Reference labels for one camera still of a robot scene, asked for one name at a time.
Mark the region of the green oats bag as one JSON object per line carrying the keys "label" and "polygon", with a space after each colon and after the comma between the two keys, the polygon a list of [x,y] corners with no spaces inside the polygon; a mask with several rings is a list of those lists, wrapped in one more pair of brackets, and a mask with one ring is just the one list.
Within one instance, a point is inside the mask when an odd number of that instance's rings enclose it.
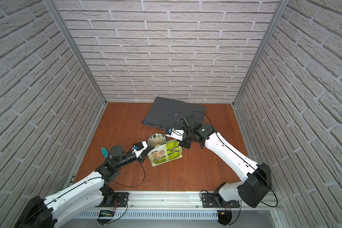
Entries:
{"label": "green oats bag", "polygon": [[149,153],[148,158],[153,167],[182,158],[182,147],[177,140],[155,146]]}

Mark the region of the green leaf pattern bowl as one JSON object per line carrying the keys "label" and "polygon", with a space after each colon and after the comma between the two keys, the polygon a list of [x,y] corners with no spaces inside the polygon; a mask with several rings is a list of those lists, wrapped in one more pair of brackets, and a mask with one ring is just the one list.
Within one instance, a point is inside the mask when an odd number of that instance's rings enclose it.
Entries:
{"label": "green leaf pattern bowl", "polygon": [[157,145],[163,144],[165,142],[166,142],[166,137],[160,133],[156,133],[156,134],[151,135],[147,141],[149,146],[157,146]]}

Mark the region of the teal handled tool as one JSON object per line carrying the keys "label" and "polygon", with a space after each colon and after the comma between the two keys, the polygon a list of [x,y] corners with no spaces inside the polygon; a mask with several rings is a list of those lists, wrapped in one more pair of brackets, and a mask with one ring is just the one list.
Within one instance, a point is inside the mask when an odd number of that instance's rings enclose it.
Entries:
{"label": "teal handled tool", "polygon": [[105,148],[105,147],[101,147],[101,153],[105,159],[109,156],[109,152],[108,152],[107,148]]}

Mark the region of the aluminium corner post left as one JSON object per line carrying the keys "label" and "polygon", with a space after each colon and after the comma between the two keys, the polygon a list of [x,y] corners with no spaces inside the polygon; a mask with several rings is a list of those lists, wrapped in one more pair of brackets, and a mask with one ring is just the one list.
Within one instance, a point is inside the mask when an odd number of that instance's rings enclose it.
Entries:
{"label": "aluminium corner post left", "polygon": [[43,1],[48,12],[50,13],[50,15],[52,16],[54,22],[57,24],[60,32],[62,33],[65,41],[67,42],[70,50],[72,51],[74,57],[76,58],[76,60],[78,61],[80,67],[82,68],[82,70],[84,71],[85,76],[87,77],[87,79],[89,80],[89,83],[91,84],[92,88],[94,89],[96,95],[98,96],[100,102],[102,103],[103,106],[107,105],[107,101],[104,98],[93,74],[91,73],[81,51],[79,50],[78,45],[75,42],[75,39],[73,38],[73,36],[71,35],[70,30],[68,29],[66,22],[64,21],[64,19],[62,18],[60,11],[58,10],[55,2],[53,0],[44,0]]}

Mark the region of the small green circuit board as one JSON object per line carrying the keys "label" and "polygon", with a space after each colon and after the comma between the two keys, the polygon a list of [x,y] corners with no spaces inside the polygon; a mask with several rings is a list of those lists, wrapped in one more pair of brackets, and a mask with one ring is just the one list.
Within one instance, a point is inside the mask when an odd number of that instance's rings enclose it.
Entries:
{"label": "small green circuit board", "polygon": [[114,211],[110,211],[110,210],[101,210],[99,213],[99,217],[100,218],[110,218],[113,217],[115,214]]}

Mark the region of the aluminium front rail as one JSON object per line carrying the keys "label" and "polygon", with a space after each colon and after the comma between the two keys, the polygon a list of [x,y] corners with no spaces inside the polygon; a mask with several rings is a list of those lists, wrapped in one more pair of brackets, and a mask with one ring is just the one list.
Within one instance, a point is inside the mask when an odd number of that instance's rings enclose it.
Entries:
{"label": "aluminium front rail", "polygon": [[121,204],[128,203],[130,210],[282,210],[276,205],[276,198],[270,192],[255,208],[236,198],[231,202],[222,204],[215,201],[213,192],[165,192],[165,191],[129,191],[126,197],[121,197],[124,191],[117,191],[115,198]]}

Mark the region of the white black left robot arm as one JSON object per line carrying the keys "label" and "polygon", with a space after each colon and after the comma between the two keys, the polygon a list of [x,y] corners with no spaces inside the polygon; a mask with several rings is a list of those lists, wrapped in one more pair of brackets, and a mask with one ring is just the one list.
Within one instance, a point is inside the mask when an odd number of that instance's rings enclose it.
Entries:
{"label": "white black left robot arm", "polygon": [[109,184],[118,177],[120,169],[133,162],[142,164],[153,149],[146,142],[133,145],[127,153],[119,145],[110,150],[102,147],[103,164],[87,177],[55,194],[30,199],[14,227],[59,228],[88,209],[102,203],[111,204],[115,191]]}

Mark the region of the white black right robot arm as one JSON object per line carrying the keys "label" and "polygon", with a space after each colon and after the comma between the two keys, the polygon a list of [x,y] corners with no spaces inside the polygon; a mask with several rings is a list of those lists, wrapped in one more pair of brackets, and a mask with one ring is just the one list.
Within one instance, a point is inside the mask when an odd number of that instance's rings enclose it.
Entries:
{"label": "white black right robot arm", "polygon": [[240,182],[222,184],[215,191],[216,200],[221,204],[231,200],[241,200],[255,208],[272,189],[271,170],[265,163],[257,163],[232,146],[211,125],[183,127],[180,145],[190,148],[192,142],[214,152],[239,177]]}

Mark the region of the round black connector box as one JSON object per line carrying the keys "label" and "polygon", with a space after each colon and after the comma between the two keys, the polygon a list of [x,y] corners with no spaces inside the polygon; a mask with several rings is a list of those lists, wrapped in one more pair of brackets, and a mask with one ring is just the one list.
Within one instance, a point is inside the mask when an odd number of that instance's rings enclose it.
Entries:
{"label": "round black connector box", "polygon": [[218,223],[222,226],[227,226],[231,223],[232,212],[231,211],[217,211]]}

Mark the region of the aluminium corner post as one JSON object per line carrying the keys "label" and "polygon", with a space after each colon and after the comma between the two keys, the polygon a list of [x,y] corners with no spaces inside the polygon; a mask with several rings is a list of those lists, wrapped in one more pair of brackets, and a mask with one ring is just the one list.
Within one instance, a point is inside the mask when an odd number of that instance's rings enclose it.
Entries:
{"label": "aluminium corner post", "polygon": [[65,41],[67,42],[70,50],[72,51],[74,57],[76,58],[76,60],[78,61],[80,67],[82,68],[82,70],[84,71],[85,76],[87,77],[87,79],[89,80],[89,83],[91,84],[92,88],[94,89],[96,95],[98,96],[100,102],[102,103],[103,106],[107,105],[107,101],[104,98],[93,74],[91,73],[81,51],[79,50],[78,45],[75,42],[75,39],[73,38],[73,36],[71,35],[70,30],[68,29],[66,22],[64,21],[64,19],[62,18],[60,11],[58,10],[55,2],[53,0],[44,0],[43,1],[48,12],[50,13],[50,15],[52,16],[54,22],[57,24],[60,32],[62,33]]}
{"label": "aluminium corner post", "polygon": [[237,106],[239,100],[241,99],[242,93],[243,93],[244,89],[246,88],[247,83],[248,83],[249,79],[251,78],[255,67],[257,66],[260,58],[262,57],[262,55],[263,55],[263,53],[264,53],[272,35],[273,35],[277,25],[279,24],[279,21],[281,20],[282,15],[283,15],[288,3],[289,3],[289,0],[279,1],[277,8],[275,10],[275,13],[272,17],[272,20],[268,25],[268,28],[264,34],[264,37],[263,37],[260,45],[258,46],[257,52],[256,52],[256,54],[252,60],[252,63],[248,69],[248,72],[247,72],[247,74],[246,74],[246,76],[245,76],[245,78],[241,84],[241,87],[239,88],[239,91],[235,97],[235,100],[234,100],[233,105],[232,105],[233,108],[235,108]]}

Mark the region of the grey blue network switch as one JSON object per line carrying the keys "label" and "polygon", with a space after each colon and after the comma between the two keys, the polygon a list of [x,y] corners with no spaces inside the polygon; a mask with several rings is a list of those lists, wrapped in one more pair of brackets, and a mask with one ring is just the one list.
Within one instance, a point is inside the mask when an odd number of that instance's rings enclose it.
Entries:
{"label": "grey blue network switch", "polygon": [[181,118],[187,116],[193,123],[203,123],[206,107],[200,104],[191,104],[179,100],[156,97],[150,111],[147,113],[143,124],[163,130],[184,127]]}

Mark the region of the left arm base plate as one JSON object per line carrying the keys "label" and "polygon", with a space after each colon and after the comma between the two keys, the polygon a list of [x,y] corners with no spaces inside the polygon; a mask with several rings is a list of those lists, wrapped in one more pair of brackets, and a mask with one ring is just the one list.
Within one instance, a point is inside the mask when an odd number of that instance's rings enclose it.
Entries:
{"label": "left arm base plate", "polygon": [[126,208],[129,192],[114,192],[104,197],[102,203],[98,207],[120,207]]}

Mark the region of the aluminium corner post right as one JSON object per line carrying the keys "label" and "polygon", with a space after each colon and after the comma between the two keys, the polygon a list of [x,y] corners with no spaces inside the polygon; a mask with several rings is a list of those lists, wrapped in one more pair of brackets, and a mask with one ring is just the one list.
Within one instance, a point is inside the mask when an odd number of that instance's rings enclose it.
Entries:
{"label": "aluminium corner post right", "polygon": [[243,93],[244,89],[246,88],[247,83],[248,83],[249,79],[251,78],[255,67],[257,66],[260,58],[262,57],[262,55],[263,55],[263,53],[264,53],[272,35],[273,35],[277,25],[279,24],[279,21],[281,20],[282,15],[283,15],[288,3],[289,3],[289,0],[279,1],[277,8],[275,10],[275,13],[272,17],[272,20],[268,25],[268,28],[264,34],[264,37],[263,37],[260,45],[258,46],[257,52],[256,52],[256,54],[252,60],[252,63],[248,69],[248,72],[247,72],[247,74],[246,74],[246,76],[245,76],[245,78],[241,84],[241,87],[239,88],[239,91],[235,97],[235,100],[234,100],[233,105],[232,105],[233,108],[235,108],[237,106],[239,100],[241,99],[242,93]]}

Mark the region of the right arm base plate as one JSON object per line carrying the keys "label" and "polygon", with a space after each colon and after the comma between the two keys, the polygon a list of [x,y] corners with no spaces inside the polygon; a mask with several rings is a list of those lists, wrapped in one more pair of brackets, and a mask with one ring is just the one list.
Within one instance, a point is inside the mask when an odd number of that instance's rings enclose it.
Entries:
{"label": "right arm base plate", "polygon": [[236,209],[240,207],[239,200],[225,201],[218,194],[214,192],[201,191],[199,197],[203,208],[226,208]]}

